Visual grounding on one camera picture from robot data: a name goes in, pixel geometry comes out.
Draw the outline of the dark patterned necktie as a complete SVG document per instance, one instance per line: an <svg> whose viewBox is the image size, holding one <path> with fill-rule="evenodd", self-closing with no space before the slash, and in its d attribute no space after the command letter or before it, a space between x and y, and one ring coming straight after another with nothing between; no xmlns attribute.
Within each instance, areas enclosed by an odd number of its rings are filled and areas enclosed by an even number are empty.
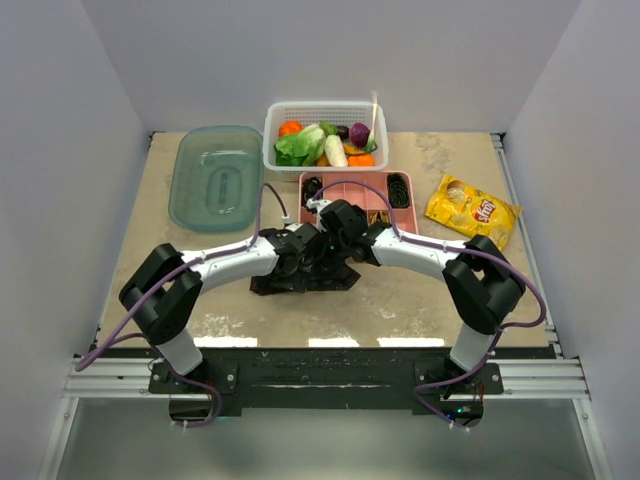
<svg viewBox="0 0 640 480"><path fill-rule="evenodd" d="M348 291L361 278L351 267L340 264L333 267L314 266L309 271L296 271L289 276L270 273L253 276L249 290L260 296L282 293Z"/></svg>

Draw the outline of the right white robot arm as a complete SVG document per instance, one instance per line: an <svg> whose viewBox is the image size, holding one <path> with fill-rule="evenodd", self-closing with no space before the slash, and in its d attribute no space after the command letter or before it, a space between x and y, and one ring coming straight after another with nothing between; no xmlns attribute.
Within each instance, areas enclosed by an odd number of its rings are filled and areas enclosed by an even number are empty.
<svg viewBox="0 0 640 480"><path fill-rule="evenodd" d="M343 256L407 269L446 284L463 327L445 361L445 379L459 393L476 386L481 380L478 364L526 291L518 271L494 243L482 235L448 243L385 222L367 225L364 211L343 199L308 200L305 208L316 215L318 226L333 237Z"/></svg>

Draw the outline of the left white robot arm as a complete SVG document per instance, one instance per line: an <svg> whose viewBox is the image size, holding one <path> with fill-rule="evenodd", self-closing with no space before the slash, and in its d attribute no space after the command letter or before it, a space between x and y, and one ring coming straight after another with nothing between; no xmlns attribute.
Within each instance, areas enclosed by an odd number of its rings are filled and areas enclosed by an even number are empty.
<svg viewBox="0 0 640 480"><path fill-rule="evenodd" d="M208 250L154 248L119 293L119 301L173 368L173 382L185 392L207 380L203 355L187 330L200 295L249 277L287 277L324 251L322 233L309 223L263 229L253 237Z"/></svg>

